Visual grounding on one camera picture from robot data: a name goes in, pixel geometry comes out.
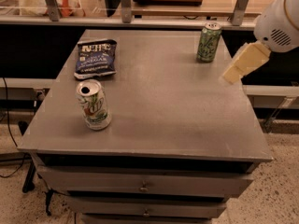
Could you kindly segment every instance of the drawer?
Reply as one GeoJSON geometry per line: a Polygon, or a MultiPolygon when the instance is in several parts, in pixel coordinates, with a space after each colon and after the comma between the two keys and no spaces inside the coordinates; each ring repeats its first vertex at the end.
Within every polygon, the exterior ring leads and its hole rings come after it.
{"type": "Polygon", "coordinates": [[[226,207],[225,203],[170,201],[163,196],[161,199],[69,196],[66,201],[74,212],[137,217],[217,218],[226,207]]]}
{"type": "Polygon", "coordinates": [[[37,171],[58,190],[228,198],[238,197],[252,182],[251,175],[197,171],[64,166],[39,166],[37,171]]]}
{"type": "Polygon", "coordinates": [[[82,215],[85,224],[212,224],[210,219],[82,215]]]}

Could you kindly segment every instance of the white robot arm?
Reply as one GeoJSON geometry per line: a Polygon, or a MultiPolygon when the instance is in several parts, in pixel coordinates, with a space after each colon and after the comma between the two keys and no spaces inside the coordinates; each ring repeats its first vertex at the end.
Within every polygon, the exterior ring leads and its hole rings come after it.
{"type": "Polygon", "coordinates": [[[287,52],[299,47],[299,0],[276,0],[256,20],[257,42],[245,44],[220,78],[234,84],[269,61],[271,51],[287,52]]]}
{"type": "Polygon", "coordinates": [[[274,52],[299,47],[299,0],[276,0],[257,18],[255,37],[274,52]]]}

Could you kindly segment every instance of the black cable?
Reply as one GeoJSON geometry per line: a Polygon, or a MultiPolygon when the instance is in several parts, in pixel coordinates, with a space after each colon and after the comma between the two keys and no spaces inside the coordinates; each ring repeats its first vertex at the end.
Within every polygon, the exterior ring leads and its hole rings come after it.
{"type": "Polygon", "coordinates": [[[0,177],[1,178],[9,178],[9,177],[13,176],[14,174],[16,174],[22,168],[22,166],[24,165],[26,155],[27,154],[24,154],[24,157],[21,160],[21,164],[19,165],[19,167],[15,171],[13,171],[10,175],[0,175],[0,177]]]}
{"type": "Polygon", "coordinates": [[[2,122],[2,120],[6,117],[6,114],[4,113],[4,111],[2,110],[2,107],[0,106],[0,123],[2,122]]]}
{"type": "MultiPolygon", "coordinates": [[[[7,100],[7,103],[8,103],[8,87],[7,87],[7,82],[6,82],[6,80],[5,80],[4,77],[2,77],[2,79],[3,79],[4,84],[6,86],[6,100],[7,100]]],[[[9,108],[8,108],[8,105],[7,105],[7,126],[8,126],[9,134],[10,134],[10,137],[11,137],[13,143],[15,144],[16,147],[18,147],[18,145],[17,145],[17,143],[16,143],[16,141],[15,141],[13,135],[12,135],[12,132],[10,130],[10,117],[9,117],[9,108]]],[[[23,156],[23,158],[21,160],[21,164],[19,165],[19,167],[14,172],[12,172],[10,175],[0,175],[0,177],[2,177],[2,178],[9,178],[9,177],[13,176],[15,173],[17,173],[22,168],[22,166],[24,165],[26,155],[27,154],[24,154],[24,156],[23,156]]]]}
{"type": "Polygon", "coordinates": [[[195,20],[197,19],[199,16],[194,16],[194,17],[188,17],[188,16],[184,16],[185,19],[188,19],[188,20],[195,20]]]}
{"type": "MultiPolygon", "coordinates": [[[[6,100],[7,100],[7,104],[8,104],[8,87],[7,87],[7,82],[5,80],[4,77],[2,77],[3,81],[4,81],[4,84],[6,86],[6,100]]],[[[16,140],[14,139],[13,135],[12,135],[12,132],[10,130],[10,116],[9,116],[9,108],[8,108],[8,105],[7,105],[7,126],[8,126],[8,131],[9,131],[9,134],[10,134],[10,137],[13,141],[13,143],[15,144],[16,147],[18,147],[18,144],[16,142],[16,140]]]]}

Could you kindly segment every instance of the crushed can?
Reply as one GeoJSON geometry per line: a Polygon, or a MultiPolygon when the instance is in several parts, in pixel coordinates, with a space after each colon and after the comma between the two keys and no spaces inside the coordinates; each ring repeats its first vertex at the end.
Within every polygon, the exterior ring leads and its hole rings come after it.
{"type": "Polygon", "coordinates": [[[96,79],[87,79],[76,87],[78,103],[86,125],[92,130],[102,130],[111,122],[104,88],[96,79]]]}

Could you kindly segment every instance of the speckled floor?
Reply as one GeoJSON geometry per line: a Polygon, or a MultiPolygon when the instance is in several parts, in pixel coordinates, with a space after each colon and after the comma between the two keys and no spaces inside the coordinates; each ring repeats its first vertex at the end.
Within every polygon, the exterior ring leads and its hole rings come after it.
{"type": "MultiPolygon", "coordinates": [[[[30,120],[32,114],[12,115],[11,131],[18,143],[21,133],[17,120],[30,120]]],[[[271,133],[264,134],[274,160],[263,163],[254,173],[254,181],[238,198],[231,199],[226,211],[213,224],[297,224],[299,223],[299,121],[279,120],[271,133]]],[[[0,154],[15,152],[6,120],[0,123],[0,154]]],[[[0,175],[12,173],[17,165],[0,166],[0,175]]],[[[45,186],[35,176],[35,189],[22,193],[29,163],[10,178],[0,178],[0,224],[70,224],[74,213],[64,196],[54,194],[50,211],[45,212],[45,186]]]]}

